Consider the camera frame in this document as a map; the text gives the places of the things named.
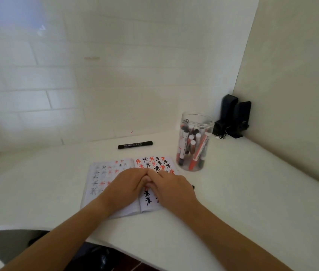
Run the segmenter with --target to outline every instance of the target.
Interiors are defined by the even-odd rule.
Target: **open notebook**
[[[93,163],[89,166],[80,208],[82,209],[101,194],[121,171],[132,167],[151,168],[155,171],[166,170],[169,173],[179,175],[171,157],[148,156],[138,159],[121,159]],[[144,188],[137,200],[114,213],[110,218],[140,214],[145,211],[154,211],[161,208],[163,207],[158,202],[154,192],[151,189]]]

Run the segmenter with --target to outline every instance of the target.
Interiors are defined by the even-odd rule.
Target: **asterisk drawing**
[[[147,201],[147,205],[152,202],[149,197],[146,198],[146,201]]]

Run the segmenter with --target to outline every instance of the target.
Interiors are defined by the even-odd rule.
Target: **white desk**
[[[117,150],[153,140],[154,145]],[[176,153],[178,132],[126,137],[0,156],[0,230],[51,230],[79,210],[94,161]],[[246,138],[212,138],[205,168],[183,174],[198,199],[296,271],[319,270],[319,183]],[[89,241],[169,271],[221,270],[167,210],[110,220]]]

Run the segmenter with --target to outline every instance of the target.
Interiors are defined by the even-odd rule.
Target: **clear plastic jar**
[[[184,112],[180,125],[176,162],[187,171],[201,170],[215,122],[199,112]]]

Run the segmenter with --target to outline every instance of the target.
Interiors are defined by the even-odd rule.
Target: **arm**
[[[291,270],[201,205],[185,177],[153,170],[148,171],[148,177],[153,182],[147,186],[160,203],[201,238],[226,270]]]
[[[146,173],[147,169],[139,168],[121,172],[96,199],[27,248],[1,271],[63,270],[103,220],[138,198],[146,183],[146,178],[142,178]],[[123,198],[120,202],[116,200],[118,196]]]

